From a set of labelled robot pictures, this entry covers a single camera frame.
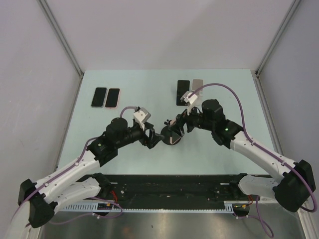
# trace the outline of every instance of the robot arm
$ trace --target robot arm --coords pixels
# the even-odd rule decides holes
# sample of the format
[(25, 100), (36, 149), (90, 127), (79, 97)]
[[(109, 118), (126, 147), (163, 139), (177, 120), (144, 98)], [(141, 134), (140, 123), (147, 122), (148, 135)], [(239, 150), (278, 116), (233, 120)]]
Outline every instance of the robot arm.
[(102, 174), (94, 174), (83, 183), (74, 182), (116, 157), (119, 148), (140, 141), (151, 149), (163, 139), (147, 122), (151, 116), (147, 110), (138, 108), (133, 116), (132, 127), (128, 127), (124, 118), (113, 119), (103, 134), (95, 138), (74, 161), (35, 183), (27, 179), (21, 184), (18, 204), (26, 199), (29, 201), (32, 227), (44, 225), (67, 204), (100, 194), (107, 195), (110, 182)]
[[(183, 96), (188, 108), (174, 120), (165, 123), (166, 139), (163, 142), (171, 145), (174, 142), (178, 143), (184, 136), (184, 125), (187, 126), (187, 132), (192, 132), (194, 128), (210, 131), (217, 144), (243, 154), (272, 176), (272, 178), (262, 178), (240, 174), (238, 186), (244, 194), (274, 198), (285, 209), (296, 212), (310, 194), (302, 181), (286, 165), (295, 169), (314, 191), (316, 186), (311, 166), (304, 160), (297, 163), (286, 158), (264, 147), (253, 137), (250, 137), (253, 140), (250, 142), (242, 126), (226, 119), (223, 108), (217, 100), (204, 101), (201, 113), (194, 107), (197, 96), (190, 95), (191, 93), (186, 92)], [(279, 162), (261, 148), (279, 157), (283, 162)]]

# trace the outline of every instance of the black smartphone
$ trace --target black smartphone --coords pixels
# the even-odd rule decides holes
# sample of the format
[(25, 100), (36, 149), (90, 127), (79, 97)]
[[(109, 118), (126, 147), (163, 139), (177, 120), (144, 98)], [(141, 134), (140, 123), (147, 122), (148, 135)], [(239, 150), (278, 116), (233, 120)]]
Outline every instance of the black smartphone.
[(93, 96), (91, 106), (94, 108), (103, 107), (105, 96), (106, 96), (106, 88), (105, 87), (97, 87), (95, 89), (95, 93)]
[(185, 94), (186, 91), (189, 91), (190, 81), (178, 80), (177, 81), (177, 93), (176, 93), (176, 105), (177, 106), (187, 106), (185, 101), (182, 101), (180, 98)]
[(105, 107), (109, 109), (116, 108), (118, 106), (119, 95), (119, 88), (110, 88), (108, 91), (108, 96), (106, 97)]

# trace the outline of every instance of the shiny metal surface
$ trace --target shiny metal surface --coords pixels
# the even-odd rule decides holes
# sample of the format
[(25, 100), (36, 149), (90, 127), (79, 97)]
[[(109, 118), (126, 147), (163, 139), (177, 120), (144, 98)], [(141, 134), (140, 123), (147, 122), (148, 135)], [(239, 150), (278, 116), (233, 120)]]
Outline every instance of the shiny metal surface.
[[(260, 205), (263, 219), (276, 239), (305, 239), (298, 214), (277, 204)], [(61, 212), (53, 221), (80, 213)], [(251, 215), (257, 215), (254, 205)], [(255, 219), (237, 220), (230, 214), (127, 213), (115, 219), (87, 216), (62, 226), (47, 224), (42, 239), (267, 239)]]

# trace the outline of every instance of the gray wall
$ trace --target gray wall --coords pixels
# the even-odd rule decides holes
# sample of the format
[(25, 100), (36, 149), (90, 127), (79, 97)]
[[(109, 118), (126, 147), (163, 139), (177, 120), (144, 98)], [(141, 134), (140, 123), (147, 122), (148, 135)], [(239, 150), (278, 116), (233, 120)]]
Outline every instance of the gray wall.
[(80, 79), (35, 0), (1, 1), (0, 238), (19, 185), (53, 171)]
[[(305, 0), (261, 74), (284, 154), (312, 164), (319, 187), (319, 1)], [(319, 200), (319, 189), (316, 191)], [(319, 213), (315, 214), (319, 222)]]

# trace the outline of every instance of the wall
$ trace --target wall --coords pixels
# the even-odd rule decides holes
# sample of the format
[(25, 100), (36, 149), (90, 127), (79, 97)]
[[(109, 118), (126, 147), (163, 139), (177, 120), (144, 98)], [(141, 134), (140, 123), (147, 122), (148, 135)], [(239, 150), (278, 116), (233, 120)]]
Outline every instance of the wall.
[[(261, 73), (284, 154), (312, 164), (319, 187), (319, 1), (302, 1)], [(319, 200), (319, 189), (316, 191)]]
[(293, 0), (48, 0), (80, 66), (256, 69)]
[(52, 172), (80, 79), (35, 0), (1, 1), (0, 238), (19, 185)]

